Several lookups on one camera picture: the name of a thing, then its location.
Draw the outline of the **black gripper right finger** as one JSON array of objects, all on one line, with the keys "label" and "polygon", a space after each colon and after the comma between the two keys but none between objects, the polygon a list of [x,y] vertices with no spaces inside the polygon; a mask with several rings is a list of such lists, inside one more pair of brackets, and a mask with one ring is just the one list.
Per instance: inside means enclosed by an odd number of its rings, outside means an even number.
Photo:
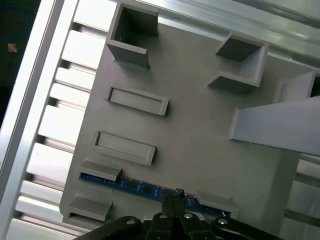
[{"label": "black gripper right finger", "polygon": [[242,223],[230,217],[217,217],[210,224],[197,215],[186,212],[185,193],[177,188],[172,196],[174,216],[180,222],[184,235],[190,240],[279,240],[278,236]]}]

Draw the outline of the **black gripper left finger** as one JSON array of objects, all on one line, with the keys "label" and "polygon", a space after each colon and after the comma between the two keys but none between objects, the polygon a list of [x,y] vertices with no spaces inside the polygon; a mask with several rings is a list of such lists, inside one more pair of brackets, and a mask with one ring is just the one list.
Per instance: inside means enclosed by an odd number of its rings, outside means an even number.
[{"label": "black gripper left finger", "polygon": [[141,221],[133,216],[124,216],[100,226],[79,237],[78,240],[170,240],[173,236],[175,210],[174,195],[167,193],[162,198],[162,211],[151,220]]}]

